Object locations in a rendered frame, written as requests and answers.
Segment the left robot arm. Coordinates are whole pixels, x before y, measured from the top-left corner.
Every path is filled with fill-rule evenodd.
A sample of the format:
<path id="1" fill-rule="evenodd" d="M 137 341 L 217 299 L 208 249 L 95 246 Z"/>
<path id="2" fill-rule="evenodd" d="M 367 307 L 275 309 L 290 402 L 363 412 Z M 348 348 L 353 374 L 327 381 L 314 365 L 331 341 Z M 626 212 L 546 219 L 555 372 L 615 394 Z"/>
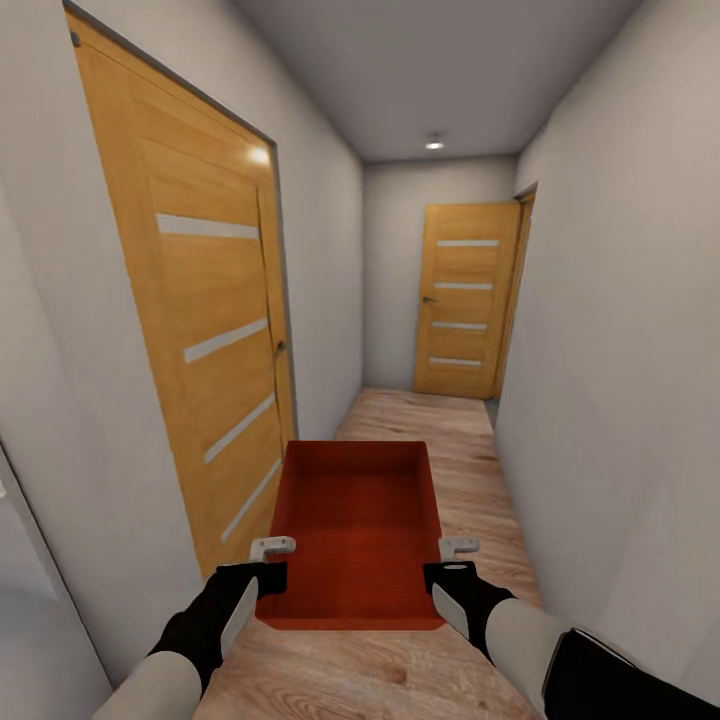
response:
<path id="1" fill-rule="evenodd" d="M 219 565 L 184 613 L 90 720 L 191 720 L 255 603 L 287 590 L 287 563 L 267 555 L 295 552 L 292 537 L 256 538 L 250 563 Z"/>

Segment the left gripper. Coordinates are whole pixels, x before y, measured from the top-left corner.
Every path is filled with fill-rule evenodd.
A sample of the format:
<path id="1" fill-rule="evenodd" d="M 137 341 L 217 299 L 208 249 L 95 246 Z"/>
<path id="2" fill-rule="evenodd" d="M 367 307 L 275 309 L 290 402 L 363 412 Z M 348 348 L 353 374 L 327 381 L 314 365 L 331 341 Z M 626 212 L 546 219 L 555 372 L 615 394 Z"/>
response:
<path id="1" fill-rule="evenodd" d="M 252 564 L 263 578 L 261 599 L 265 595 L 284 593 L 287 590 L 287 563 Z"/>

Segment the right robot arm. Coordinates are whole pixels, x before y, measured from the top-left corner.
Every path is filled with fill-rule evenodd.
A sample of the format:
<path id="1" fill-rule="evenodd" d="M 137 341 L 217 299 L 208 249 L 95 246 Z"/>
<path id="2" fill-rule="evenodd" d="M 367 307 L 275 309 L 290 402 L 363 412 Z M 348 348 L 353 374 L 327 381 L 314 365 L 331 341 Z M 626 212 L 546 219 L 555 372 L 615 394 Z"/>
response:
<path id="1" fill-rule="evenodd" d="M 720 708 L 655 677 L 607 637 L 477 577 L 472 535 L 438 540 L 425 563 L 439 615 L 495 665 L 541 720 L 720 720 Z"/>

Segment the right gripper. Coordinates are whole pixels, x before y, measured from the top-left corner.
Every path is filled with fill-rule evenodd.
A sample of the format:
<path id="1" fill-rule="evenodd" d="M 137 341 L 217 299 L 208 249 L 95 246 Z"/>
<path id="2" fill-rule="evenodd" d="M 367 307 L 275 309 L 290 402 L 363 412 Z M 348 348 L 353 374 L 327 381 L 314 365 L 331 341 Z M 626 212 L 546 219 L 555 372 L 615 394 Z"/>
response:
<path id="1" fill-rule="evenodd" d="M 477 575 L 475 563 L 473 561 L 461 561 L 461 565 L 469 567 L 470 574 Z M 443 563 L 425 563 L 423 571 L 425 576 L 426 590 L 429 595 L 432 593 L 432 584 L 439 580 L 442 573 Z"/>

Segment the storage box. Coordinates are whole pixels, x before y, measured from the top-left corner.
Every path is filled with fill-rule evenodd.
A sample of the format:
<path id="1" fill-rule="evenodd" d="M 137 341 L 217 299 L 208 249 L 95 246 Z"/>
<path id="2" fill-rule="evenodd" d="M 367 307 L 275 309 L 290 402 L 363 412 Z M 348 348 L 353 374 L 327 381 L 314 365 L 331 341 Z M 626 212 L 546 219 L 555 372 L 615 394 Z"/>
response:
<path id="1" fill-rule="evenodd" d="M 276 630 L 434 631 L 423 565 L 443 538 L 425 441 L 288 441 L 270 536 L 292 537 L 287 590 L 255 603 Z"/>

